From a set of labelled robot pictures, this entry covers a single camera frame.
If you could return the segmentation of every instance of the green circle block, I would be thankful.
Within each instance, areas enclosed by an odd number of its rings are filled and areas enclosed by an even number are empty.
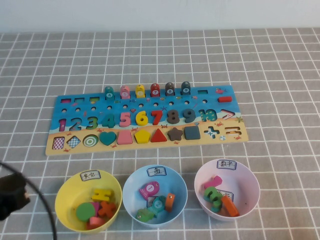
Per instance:
[[[76,208],[75,214],[80,221],[87,222],[96,215],[96,210],[90,202],[85,202]]]

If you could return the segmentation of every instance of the white wall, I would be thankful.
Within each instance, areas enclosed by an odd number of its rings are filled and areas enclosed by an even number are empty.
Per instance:
[[[0,32],[320,25],[320,0],[1,0]]]

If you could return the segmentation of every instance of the wooden puzzle board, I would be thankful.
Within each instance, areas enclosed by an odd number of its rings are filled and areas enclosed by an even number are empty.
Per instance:
[[[145,91],[145,98],[136,98],[134,91],[130,99],[121,99],[115,92],[115,99],[106,100],[104,93],[79,95],[63,95],[56,99],[51,127],[46,144],[47,155],[76,154],[106,151],[121,151],[132,149],[180,147],[190,145],[209,145],[248,141],[248,135],[240,109],[231,85],[192,87],[190,95],[181,95],[181,89],[175,89],[174,96],[165,96],[165,90],[160,90],[160,97],[150,97],[150,90]],[[218,102],[219,97],[232,97],[232,102]],[[195,119],[185,122],[183,111],[192,109]],[[162,117],[157,125],[153,125],[152,111],[162,111]],[[168,123],[168,111],[177,110],[179,122]],[[138,126],[136,115],[146,111],[148,124]],[[120,127],[121,113],[130,112],[131,124]],[[114,115],[113,128],[102,126],[103,119]],[[197,126],[200,139],[187,140],[182,135],[181,140],[171,141],[168,132],[173,128],[184,131],[185,128]],[[157,129],[167,138],[164,142],[149,142],[138,144],[135,134],[140,130],[150,133],[150,138]],[[119,145],[115,140],[110,145],[104,145],[99,140],[102,132],[114,132],[117,136],[123,130],[130,130],[132,144]]]

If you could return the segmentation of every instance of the pink number 5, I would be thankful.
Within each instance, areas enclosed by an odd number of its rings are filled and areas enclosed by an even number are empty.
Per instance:
[[[122,112],[120,116],[119,126],[122,128],[128,127],[131,124],[130,112]]]

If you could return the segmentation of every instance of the red triangle block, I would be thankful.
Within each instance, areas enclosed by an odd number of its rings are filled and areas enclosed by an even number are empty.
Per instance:
[[[159,142],[166,142],[167,138],[166,136],[162,133],[162,131],[158,128],[155,130],[155,133],[153,134],[151,138],[152,143],[159,143]]]

